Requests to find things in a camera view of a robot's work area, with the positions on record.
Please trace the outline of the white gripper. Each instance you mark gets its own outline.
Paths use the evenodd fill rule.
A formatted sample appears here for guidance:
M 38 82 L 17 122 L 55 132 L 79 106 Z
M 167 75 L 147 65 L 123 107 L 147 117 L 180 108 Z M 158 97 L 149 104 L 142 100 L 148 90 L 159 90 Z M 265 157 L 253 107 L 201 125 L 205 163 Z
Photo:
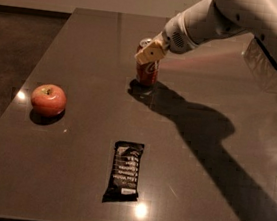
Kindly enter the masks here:
M 161 60 L 167 51 L 175 54 L 185 54 L 197 48 L 199 44 L 194 38 L 197 32 L 198 19 L 191 14 L 182 12 L 169 20 L 161 31 L 159 39 L 150 41 L 136 54 L 137 63 L 144 65 Z

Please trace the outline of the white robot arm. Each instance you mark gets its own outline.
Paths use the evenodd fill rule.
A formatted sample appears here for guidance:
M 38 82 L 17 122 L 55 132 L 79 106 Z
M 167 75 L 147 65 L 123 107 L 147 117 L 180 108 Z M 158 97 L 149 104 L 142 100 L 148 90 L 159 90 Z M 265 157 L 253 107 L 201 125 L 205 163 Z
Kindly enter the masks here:
M 250 32 L 277 69 L 277 0 L 202 0 L 177 14 L 135 58 L 141 65 Z

